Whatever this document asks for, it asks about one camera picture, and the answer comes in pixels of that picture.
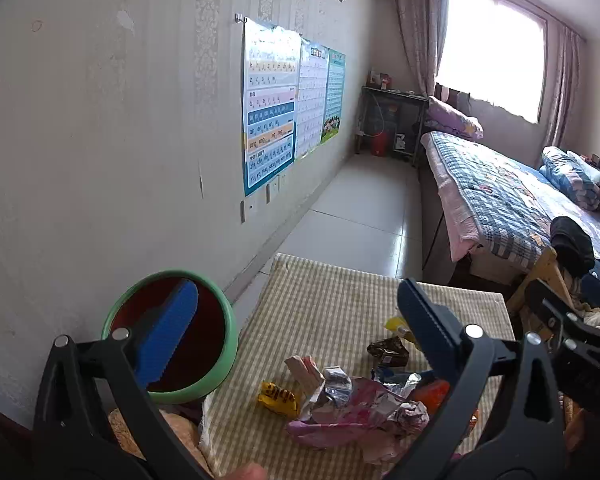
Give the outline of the right purple curtain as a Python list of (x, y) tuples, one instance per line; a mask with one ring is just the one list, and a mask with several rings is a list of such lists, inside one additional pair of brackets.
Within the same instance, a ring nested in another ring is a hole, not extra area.
[(583, 93), (585, 40), (573, 28), (557, 22), (550, 32), (550, 43), (555, 47), (555, 66), (550, 71), (552, 93), (540, 151), (547, 146), (566, 145), (579, 119)]

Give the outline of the white chart wall poster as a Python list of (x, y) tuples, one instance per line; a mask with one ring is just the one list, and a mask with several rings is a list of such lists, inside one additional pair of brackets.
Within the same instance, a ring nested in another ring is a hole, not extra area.
[(302, 158), (321, 141), (326, 99), (329, 50), (301, 39), (296, 97), (296, 157)]

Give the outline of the silver blue foil bag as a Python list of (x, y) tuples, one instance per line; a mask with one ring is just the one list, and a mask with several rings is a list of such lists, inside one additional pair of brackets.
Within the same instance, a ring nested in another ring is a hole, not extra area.
[(372, 379), (390, 392), (406, 399), (422, 382), (422, 375), (417, 372), (395, 373), (388, 368), (377, 367), (372, 370)]

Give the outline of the blue floral pillow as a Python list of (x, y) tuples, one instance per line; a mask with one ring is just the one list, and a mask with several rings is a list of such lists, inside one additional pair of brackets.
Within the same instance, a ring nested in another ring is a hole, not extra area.
[(580, 208), (600, 209), (600, 170), (572, 151), (546, 146), (540, 173)]

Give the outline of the small yellow wrapper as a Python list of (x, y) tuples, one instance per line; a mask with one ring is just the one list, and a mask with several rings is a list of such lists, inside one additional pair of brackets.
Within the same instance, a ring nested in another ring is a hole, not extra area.
[(280, 388), (274, 382), (261, 382), (257, 402), (269, 411), (288, 419), (296, 419), (300, 413), (296, 395), (288, 389)]

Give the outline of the bed with plaid quilt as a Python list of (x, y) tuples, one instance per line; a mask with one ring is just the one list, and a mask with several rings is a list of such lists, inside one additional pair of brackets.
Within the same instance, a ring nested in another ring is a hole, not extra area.
[(422, 136), (438, 187), (452, 262), (508, 285), (550, 244), (550, 222), (569, 217), (591, 237), (600, 260), (600, 209), (580, 208), (540, 173), (477, 142), (431, 131)]

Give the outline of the black metal shelf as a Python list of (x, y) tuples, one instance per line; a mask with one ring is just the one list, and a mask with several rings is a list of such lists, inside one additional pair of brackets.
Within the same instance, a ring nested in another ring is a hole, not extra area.
[(363, 86), (358, 103), (355, 153), (370, 153), (370, 136), (387, 131), (392, 140), (391, 150), (385, 157), (400, 158), (416, 167), (427, 107), (428, 98), (414, 92)]

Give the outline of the white wall socket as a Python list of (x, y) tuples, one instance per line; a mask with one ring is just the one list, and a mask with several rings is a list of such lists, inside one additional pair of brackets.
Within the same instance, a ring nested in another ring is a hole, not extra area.
[(258, 214), (258, 198), (251, 195), (245, 197), (240, 203), (240, 221), (247, 223), (256, 218)]

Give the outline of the green chart wall poster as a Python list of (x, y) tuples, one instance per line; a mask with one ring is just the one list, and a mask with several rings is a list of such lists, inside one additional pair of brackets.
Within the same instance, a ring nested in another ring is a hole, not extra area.
[(346, 78), (346, 56), (336, 50), (329, 50), (325, 108), (321, 142), (336, 136), (340, 129), (342, 101)]

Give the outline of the pink snack bag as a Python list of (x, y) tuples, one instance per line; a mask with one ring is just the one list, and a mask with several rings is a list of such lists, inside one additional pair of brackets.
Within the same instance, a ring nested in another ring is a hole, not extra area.
[(429, 421), (422, 402), (358, 377), (348, 386), (318, 388), (287, 431), (294, 442), (320, 450), (354, 444), (364, 463), (385, 465), (400, 460)]

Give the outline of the orange sausage bag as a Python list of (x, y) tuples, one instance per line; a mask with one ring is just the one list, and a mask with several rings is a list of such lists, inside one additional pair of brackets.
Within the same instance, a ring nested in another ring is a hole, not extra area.
[(430, 420), (434, 419), (450, 391), (450, 384), (442, 379), (435, 379), (430, 384), (415, 388), (407, 400), (421, 403), (427, 411)]

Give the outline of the large yellow snack bag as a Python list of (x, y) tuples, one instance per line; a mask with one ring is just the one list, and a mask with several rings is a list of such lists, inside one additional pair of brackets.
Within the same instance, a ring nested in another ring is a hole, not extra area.
[(393, 333), (394, 336), (409, 341), (411, 344), (417, 344), (417, 340), (401, 315), (393, 316), (385, 322), (385, 329)]

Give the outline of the orange plush cushion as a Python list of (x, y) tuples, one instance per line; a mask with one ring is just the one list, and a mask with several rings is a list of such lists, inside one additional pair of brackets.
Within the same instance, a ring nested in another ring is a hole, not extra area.
[[(193, 456), (193, 459), (207, 474), (214, 477), (208, 460), (201, 451), (200, 434), (194, 423), (184, 416), (167, 412), (162, 408), (158, 409), (158, 414), (164, 419), (164, 424), (169, 427), (173, 437), (178, 439), (182, 447)], [(146, 460), (147, 455), (140, 442), (151, 442), (152, 444), (158, 442), (159, 427), (156, 424), (151, 422), (141, 424), (134, 417), (124, 417), (120, 408), (115, 408), (108, 414), (108, 422), (122, 450), (141, 460)]]

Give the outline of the brown paper ball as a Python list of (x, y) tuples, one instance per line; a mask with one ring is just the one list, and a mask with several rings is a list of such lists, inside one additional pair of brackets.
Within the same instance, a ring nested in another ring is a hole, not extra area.
[(285, 365), (307, 398), (324, 386), (325, 378), (312, 356), (290, 356)]

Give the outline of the dark brown wrapper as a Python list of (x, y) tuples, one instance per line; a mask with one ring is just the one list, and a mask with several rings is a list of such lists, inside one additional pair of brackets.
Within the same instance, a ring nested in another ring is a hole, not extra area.
[(410, 352), (400, 337), (372, 342), (367, 346), (367, 353), (378, 365), (390, 368), (406, 367), (410, 360)]

